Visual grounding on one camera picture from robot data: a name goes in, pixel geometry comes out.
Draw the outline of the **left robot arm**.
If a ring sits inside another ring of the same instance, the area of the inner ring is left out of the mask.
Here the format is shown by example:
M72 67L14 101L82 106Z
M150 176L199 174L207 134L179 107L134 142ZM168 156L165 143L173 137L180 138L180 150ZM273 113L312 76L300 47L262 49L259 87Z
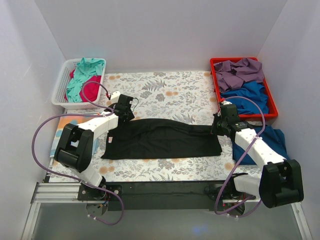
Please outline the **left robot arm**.
M95 200L103 199L107 194L106 180L91 164L94 141L101 135L118 127L119 123L132 120L131 106L134 98L116 91L111 96L113 114L94 117L77 125L68 123L62 130L54 159L69 168L82 182L84 190Z

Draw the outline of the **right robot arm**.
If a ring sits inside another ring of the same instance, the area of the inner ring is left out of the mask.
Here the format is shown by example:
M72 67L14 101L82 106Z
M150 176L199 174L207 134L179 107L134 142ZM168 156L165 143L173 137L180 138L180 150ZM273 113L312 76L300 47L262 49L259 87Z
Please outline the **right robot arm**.
M216 202L220 201L225 188L232 199L244 193L248 197L260 198L267 208L303 201L302 171L298 161L276 153L264 142L259 132L241 121L234 104L229 101L220 103L220 110L214 115L212 131L234 140L244 150L244 156L250 156L261 170L259 178L232 170L220 188Z

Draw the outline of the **black t-shirt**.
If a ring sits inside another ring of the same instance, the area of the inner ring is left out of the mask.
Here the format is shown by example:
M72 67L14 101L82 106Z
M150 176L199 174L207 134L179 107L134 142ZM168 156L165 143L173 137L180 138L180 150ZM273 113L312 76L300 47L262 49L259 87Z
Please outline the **black t-shirt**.
M119 125L107 134L102 159L176 159L220 156L222 148L209 125L148 118Z

